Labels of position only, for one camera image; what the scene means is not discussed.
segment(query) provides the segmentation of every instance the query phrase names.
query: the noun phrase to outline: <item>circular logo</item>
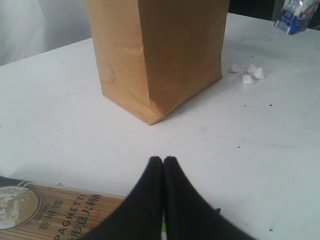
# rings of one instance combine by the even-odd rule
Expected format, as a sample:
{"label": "circular logo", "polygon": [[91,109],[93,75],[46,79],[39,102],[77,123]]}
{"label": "circular logo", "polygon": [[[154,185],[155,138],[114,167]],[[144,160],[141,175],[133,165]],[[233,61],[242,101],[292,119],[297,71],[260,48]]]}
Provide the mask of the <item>circular logo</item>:
{"label": "circular logo", "polygon": [[24,186],[0,187],[0,231],[29,221],[39,210],[39,195]]}

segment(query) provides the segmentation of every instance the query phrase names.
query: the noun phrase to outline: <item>white pebble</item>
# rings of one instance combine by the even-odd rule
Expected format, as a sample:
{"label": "white pebble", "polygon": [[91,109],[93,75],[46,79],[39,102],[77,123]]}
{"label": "white pebble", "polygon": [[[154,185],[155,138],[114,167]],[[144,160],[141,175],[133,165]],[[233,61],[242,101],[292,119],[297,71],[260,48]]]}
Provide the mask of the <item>white pebble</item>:
{"label": "white pebble", "polygon": [[244,75],[242,77],[242,83],[245,85],[252,85],[255,83],[255,81],[252,79],[250,75]]}
{"label": "white pebble", "polygon": [[248,66],[248,68],[246,69],[246,72],[248,74],[253,74],[256,70],[257,70],[257,67],[255,65],[253,65],[253,64],[250,64]]}
{"label": "white pebble", "polygon": [[258,80],[264,79],[265,75],[264,75],[264,71],[262,70],[262,68],[259,67],[257,70],[255,70],[254,73],[252,74],[252,77],[254,79],[258,79]]}
{"label": "white pebble", "polygon": [[229,73],[232,73],[232,74],[236,74],[238,72],[240,72],[240,67],[239,65],[235,64],[235,65],[232,65],[229,70],[228,70]]}

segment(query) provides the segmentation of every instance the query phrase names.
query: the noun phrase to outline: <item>paper bag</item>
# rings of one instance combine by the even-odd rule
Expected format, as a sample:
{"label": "paper bag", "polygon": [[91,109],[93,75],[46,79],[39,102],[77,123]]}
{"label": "paper bag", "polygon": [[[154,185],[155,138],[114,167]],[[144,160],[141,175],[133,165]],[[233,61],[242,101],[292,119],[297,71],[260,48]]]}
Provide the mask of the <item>paper bag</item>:
{"label": "paper bag", "polygon": [[222,78],[228,0],[86,0],[103,94],[149,125]]}

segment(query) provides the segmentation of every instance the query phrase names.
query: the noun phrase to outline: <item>white table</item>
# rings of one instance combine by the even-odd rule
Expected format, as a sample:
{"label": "white table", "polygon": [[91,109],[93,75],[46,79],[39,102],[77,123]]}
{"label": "white table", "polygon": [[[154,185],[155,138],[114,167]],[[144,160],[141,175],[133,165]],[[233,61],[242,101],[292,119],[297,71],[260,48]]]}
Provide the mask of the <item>white table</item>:
{"label": "white table", "polygon": [[[150,156],[173,155],[242,230],[318,240],[320,32],[230,14],[222,58],[224,78],[154,126],[102,96],[91,39],[0,67],[2,174],[126,196]],[[243,85],[233,63],[266,79]]]}

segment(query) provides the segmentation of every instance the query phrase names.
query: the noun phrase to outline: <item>blue and white packaging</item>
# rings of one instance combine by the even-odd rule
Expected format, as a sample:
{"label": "blue and white packaging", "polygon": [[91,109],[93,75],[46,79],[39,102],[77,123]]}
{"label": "blue and white packaging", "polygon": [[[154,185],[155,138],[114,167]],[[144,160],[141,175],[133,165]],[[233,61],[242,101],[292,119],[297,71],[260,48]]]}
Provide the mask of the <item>blue and white packaging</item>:
{"label": "blue and white packaging", "polygon": [[320,0],[285,0],[274,25],[289,35],[303,32],[309,26],[319,3]]}

